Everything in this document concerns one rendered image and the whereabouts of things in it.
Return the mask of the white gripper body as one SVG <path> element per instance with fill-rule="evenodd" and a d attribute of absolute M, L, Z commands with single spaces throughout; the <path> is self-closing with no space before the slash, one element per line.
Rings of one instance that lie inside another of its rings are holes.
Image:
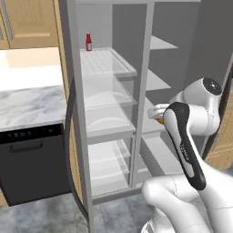
<path fill-rule="evenodd" d="M 169 104 L 158 104 L 148 109 L 147 115 L 150 119 L 162 119 L 164 112 L 169 107 Z"/>

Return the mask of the grey fridge cabinet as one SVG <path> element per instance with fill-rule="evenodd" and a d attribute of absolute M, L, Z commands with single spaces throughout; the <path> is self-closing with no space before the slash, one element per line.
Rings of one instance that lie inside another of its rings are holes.
<path fill-rule="evenodd" d="M 155 103 L 166 103 L 184 86 L 192 39 L 201 0 L 76 0 L 79 48 L 86 50 L 90 33 L 92 50 L 111 47 L 136 69 L 131 136 L 113 137 L 89 145 L 134 138 L 129 189 L 91 197 L 94 204 L 136 194 L 151 177 L 182 171 L 163 125 L 147 116 Z M 151 36 L 177 49 L 151 50 Z M 169 85 L 169 89 L 146 91 L 150 70 Z"/>

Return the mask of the grey fridge side shelf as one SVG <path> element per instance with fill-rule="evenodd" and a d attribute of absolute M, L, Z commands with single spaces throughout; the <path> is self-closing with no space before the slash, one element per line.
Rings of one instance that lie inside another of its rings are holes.
<path fill-rule="evenodd" d="M 160 79 L 156 74 L 152 71 L 147 71 L 147 87 L 146 91 L 154 91 L 161 89 L 169 89 L 169 85 Z"/>
<path fill-rule="evenodd" d="M 177 47 L 158 37 L 151 36 L 150 49 L 151 50 L 177 49 Z"/>

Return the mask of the clear fridge crisper drawer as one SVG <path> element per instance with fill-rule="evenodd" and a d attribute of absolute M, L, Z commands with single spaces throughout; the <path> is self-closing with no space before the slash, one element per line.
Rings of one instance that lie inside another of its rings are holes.
<path fill-rule="evenodd" d="M 86 133 L 89 143 L 107 138 L 131 136 L 134 79 L 131 76 L 99 75 L 83 77 Z"/>

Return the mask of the clear glass fridge shelf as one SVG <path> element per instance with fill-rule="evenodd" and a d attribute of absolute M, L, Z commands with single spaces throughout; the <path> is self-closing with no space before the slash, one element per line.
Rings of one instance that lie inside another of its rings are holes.
<path fill-rule="evenodd" d="M 136 76 L 137 71 L 124 57 L 111 47 L 80 50 L 83 76 L 115 75 L 117 77 Z"/>

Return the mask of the clear freezer drawer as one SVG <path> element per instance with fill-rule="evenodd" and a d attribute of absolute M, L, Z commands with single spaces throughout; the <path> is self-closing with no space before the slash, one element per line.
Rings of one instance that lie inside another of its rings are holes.
<path fill-rule="evenodd" d="M 93 198 L 129 189 L 130 163 L 133 150 L 133 137 L 88 146 Z"/>

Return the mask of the grey fridge door dark edge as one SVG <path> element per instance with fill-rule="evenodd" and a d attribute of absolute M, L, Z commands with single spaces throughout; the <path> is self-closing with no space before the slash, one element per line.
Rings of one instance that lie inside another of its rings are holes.
<path fill-rule="evenodd" d="M 222 88 L 224 116 L 233 66 L 233 0 L 201 0 L 184 86 L 200 78 L 216 80 Z"/>

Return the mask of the grey fridge door black gasket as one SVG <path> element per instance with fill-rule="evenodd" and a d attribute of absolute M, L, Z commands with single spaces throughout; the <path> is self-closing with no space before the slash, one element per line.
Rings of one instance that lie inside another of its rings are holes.
<path fill-rule="evenodd" d="M 65 122 L 67 174 L 76 204 L 86 219 L 88 233 L 95 233 L 88 165 L 84 92 L 78 42 L 77 4 L 76 0 L 58 0 L 58 5 L 60 10 L 69 90 Z M 80 189 L 77 189 L 75 186 L 75 179 L 71 169 L 71 161 L 69 156 L 69 140 L 71 131 L 74 132 L 74 151 L 79 170 L 79 184 L 81 185 Z"/>

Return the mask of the wooden cabinet run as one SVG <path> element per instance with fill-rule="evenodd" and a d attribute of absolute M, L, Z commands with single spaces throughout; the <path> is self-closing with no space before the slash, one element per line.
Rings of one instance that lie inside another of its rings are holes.
<path fill-rule="evenodd" d="M 205 161 L 216 169 L 229 168 L 233 163 L 233 91 L 229 93 L 218 139 Z"/>

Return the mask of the red ketchup bottle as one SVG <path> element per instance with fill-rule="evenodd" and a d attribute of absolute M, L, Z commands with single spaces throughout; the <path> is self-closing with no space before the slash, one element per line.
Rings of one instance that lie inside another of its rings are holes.
<path fill-rule="evenodd" d="M 86 33 L 86 51 L 92 51 L 92 40 L 90 33 Z"/>

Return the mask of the wooden side panel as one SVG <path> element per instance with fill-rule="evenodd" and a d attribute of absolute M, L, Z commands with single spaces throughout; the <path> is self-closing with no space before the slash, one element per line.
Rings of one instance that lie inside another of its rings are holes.
<path fill-rule="evenodd" d="M 62 69 L 66 100 L 68 100 L 69 83 L 68 83 L 67 68 L 66 68 L 66 55 L 65 55 L 65 48 L 64 48 L 64 40 L 62 36 L 62 25 L 61 25 L 61 17 L 60 17 L 60 10 L 59 10 L 59 0 L 53 0 L 53 1 L 54 1 L 55 13 L 56 13 L 56 30 L 57 30 L 57 40 L 58 40 L 58 48 L 59 48 L 59 55 L 60 55 L 60 65 Z M 75 130 L 74 130 L 73 122 L 70 123 L 69 153 L 70 153 L 71 171 L 72 171 L 74 185 L 76 188 L 76 193 L 78 197 L 80 198 L 80 200 L 83 200 L 80 172 L 79 172 L 79 165 L 78 165 L 78 155 L 76 152 L 76 137 L 75 137 Z"/>

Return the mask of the black dishwasher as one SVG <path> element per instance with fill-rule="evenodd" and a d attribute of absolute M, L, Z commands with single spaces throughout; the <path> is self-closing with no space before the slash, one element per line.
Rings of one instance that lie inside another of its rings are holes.
<path fill-rule="evenodd" d="M 37 150 L 11 153 L 10 146 L 42 141 Z M 71 191 L 61 124 L 0 132 L 0 189 L 9 206 Z"/>

